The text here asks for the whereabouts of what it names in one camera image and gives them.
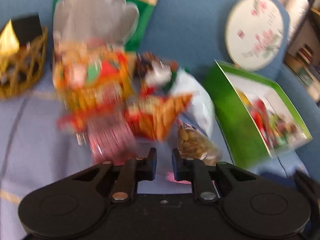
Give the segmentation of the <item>clear peanut snack bag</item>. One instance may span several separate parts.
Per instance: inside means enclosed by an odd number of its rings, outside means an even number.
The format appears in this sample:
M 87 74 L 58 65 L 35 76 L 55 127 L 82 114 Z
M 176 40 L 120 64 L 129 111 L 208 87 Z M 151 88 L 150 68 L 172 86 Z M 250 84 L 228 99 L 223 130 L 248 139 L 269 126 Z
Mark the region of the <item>clear peanut snack bag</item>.
M 216 144 L 195 127 L 177 120 L 177 133 L 177 148 L 182 158 L 200 159 L 209 166 L 221 160 L 222 154 Z

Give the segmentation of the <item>pink striped snack packet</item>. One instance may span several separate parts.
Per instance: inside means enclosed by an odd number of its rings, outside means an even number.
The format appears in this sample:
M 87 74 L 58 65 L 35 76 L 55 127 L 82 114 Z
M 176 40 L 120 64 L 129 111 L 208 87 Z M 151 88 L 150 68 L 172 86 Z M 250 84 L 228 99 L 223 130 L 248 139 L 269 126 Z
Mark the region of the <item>pink striped snack packet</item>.
M 88 124 L 87 134 L 95 163 L 110 161 L 121 165 L 137 155 L 136 140 L 127 122 L 96 119 Z

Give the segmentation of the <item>orange red snack packet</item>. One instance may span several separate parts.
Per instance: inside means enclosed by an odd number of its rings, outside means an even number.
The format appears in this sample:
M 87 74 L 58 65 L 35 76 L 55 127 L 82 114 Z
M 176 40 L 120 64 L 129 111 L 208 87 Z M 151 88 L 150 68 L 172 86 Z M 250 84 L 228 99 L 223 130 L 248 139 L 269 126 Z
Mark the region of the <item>orange red snack packet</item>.
M 163 141 L 169 135 L 175 119 L 188 108 L 192 98 L 191 93 L 139 97 L 127 104 L 124 118 L 134 136 Z

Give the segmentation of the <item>white foil snack packet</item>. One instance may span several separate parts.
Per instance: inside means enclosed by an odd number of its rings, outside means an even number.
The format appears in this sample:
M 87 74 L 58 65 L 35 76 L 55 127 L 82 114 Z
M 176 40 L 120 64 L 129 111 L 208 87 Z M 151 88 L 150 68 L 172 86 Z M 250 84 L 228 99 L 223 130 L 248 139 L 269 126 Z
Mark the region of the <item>white foil snack packet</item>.
M 212 137 L 215 120 L 215 107 L 203 86 L 191 74 L 179 69 L 176 79 L 169 90 L 173 96 L 192 94 L 186 115 L 197 123 L 197 126 L 209 138 Z

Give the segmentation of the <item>yellow bread roll packet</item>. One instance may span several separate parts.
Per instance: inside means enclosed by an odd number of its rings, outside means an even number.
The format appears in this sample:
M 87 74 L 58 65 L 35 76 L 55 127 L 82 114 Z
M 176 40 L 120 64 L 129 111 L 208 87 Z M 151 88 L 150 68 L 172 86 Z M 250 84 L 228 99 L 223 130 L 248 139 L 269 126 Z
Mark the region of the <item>yellow bread roll packet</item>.
M 60 129 L 82 132 L 90 118 L 110 112 L 133 94 L 131 57 L 122 49 L 84 42 L 54 47 L 53 84 L 68 113 Z

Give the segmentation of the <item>orange brown date packet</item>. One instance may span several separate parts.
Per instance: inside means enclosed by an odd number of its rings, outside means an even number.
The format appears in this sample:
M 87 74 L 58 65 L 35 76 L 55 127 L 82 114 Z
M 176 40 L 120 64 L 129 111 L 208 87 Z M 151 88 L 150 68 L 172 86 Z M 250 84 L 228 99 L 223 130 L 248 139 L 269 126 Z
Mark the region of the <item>orange brown date packet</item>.
M 147 72 L 152 70 L 170 69 L 172 77 L 174 72 L 178 69 L 178 63 L 174 60 L 162 60 L 154 53 L 146 52 L 137 55 L 135 75 L 141 80 L 145 77 Z

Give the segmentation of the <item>yellow snack packet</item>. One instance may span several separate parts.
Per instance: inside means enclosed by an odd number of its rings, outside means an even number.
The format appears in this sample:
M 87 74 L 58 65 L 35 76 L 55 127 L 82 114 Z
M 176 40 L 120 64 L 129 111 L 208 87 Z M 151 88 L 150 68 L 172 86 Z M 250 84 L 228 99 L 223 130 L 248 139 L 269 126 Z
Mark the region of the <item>yellow snack packet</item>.
M 247 107 L 247 108 L 251 108 L 252 107 L 252 104 L 251 102 L 248 100 L 247 96 L 239 89 L 236 90 L 239 98 L 242 100 L 242 102 L 244 103 L 244 105 Z

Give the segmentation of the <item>red cracker snack packet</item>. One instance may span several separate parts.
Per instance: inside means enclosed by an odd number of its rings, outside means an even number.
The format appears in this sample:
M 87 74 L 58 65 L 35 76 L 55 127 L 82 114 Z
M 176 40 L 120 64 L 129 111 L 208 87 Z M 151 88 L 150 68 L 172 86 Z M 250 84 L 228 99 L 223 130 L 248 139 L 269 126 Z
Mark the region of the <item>red cracker snack packet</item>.
M 264 102 L 261 99 L 255 99 L 251 103 L 249 112 L 259 129 L 263 140 L 268 146 L 268 148 L 273 148 L 272 145 L 272 131 L 270 128 L 270 123 L 268 119 L 268 113 Z

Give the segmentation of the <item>red white small packet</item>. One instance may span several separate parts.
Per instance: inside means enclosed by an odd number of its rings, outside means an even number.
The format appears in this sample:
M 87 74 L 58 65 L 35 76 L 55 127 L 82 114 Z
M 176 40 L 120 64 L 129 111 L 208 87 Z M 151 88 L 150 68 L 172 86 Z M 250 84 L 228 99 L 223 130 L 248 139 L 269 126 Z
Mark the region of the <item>red white small packet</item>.
M 164 87 L 171 81 L 172 72 L 170 69 L 152 70 L 147 72 L 142 79 L 140 87 L 140 96 L 147 96 L 153 94 L 157 89 Z

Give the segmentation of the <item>green cardboard box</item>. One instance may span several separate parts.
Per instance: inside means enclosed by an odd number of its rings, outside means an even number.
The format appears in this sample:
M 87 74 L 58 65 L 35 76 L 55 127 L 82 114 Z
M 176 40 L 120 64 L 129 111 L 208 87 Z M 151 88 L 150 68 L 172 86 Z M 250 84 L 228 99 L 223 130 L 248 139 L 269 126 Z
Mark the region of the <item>green cardboard box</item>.
M 203 86 L 215 106 L 215 115 L 225 137 L 233 163 L 249 168 L 269 158 L 307 144 L 312 140 L 305 122 L 289 97 L 274 81 L 251 73 L 223 61 L 216 61 L 204 78 Z M 243 93 L 250 103 L 260 100 L 269 114 L 275 114 L 295 124 L 297 135 L 288 137 L 273 147 L 266 143 L 265 132 L 251 116 L 251 108 L 240 96 Z

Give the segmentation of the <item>dark shelving unit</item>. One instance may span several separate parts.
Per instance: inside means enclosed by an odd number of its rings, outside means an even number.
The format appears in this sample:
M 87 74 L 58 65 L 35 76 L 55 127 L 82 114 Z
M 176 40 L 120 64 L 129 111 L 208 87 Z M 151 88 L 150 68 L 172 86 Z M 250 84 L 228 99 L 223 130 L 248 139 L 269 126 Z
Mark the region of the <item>dark shelving unit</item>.
M 319 0 L 287 0 L 289 49 L 285 64 L 319 105 Z

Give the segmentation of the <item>blue fabric sofa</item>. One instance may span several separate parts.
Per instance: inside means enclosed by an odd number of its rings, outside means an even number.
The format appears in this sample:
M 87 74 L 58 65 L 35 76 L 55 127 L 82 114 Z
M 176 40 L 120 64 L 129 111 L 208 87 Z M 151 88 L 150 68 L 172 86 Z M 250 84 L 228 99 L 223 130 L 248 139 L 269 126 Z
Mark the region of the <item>blue fabric sofa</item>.
M 176 59 L 198 79 L 215 60 L 228 61 L 224 44 L 227 15 L 237 0 L 158 0 L 140 43 L 141 50 Z M 52 24 L 53 0 L 1 0 L 1 23 L 36 12 L 42 24 Z M 260 75 L 275 80 L 307 125 L 312 141 L 295 151 L 308 173 L 319 179 L 319 108 L 294 74 L 277 56 Z

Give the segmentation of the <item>round floral fan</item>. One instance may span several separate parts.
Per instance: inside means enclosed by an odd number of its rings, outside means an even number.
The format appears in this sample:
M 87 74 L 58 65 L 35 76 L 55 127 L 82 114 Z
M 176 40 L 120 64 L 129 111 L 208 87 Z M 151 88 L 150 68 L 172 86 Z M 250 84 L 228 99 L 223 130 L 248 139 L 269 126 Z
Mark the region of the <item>round floral fan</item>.
M 240 0 L 226 21 L 225 44 L 232 61 L 242 69 L 266 67 L 279 53 L 284 21 L 272 0 Z

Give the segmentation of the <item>large beige grain pouch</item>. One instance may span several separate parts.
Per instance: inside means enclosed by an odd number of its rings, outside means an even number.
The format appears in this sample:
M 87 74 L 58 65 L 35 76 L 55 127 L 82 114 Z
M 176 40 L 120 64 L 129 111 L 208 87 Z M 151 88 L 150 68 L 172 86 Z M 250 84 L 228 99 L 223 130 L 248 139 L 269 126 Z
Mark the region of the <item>large beige grain pouch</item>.
M 97 42 L 136 51 L 158 0 L 53 0 L 53 42 Z

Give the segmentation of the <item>black and gold box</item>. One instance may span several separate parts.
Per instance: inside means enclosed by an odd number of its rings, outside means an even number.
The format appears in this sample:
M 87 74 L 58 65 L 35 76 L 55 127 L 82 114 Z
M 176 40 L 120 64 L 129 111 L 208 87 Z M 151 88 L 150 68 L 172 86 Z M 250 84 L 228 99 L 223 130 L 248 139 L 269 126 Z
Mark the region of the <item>black and gold box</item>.
M 38 14 L 30 14 L 10 19 L 1 29 L 1 56 L 16 54 L 21 46 L 26 46 L 42 35 Z

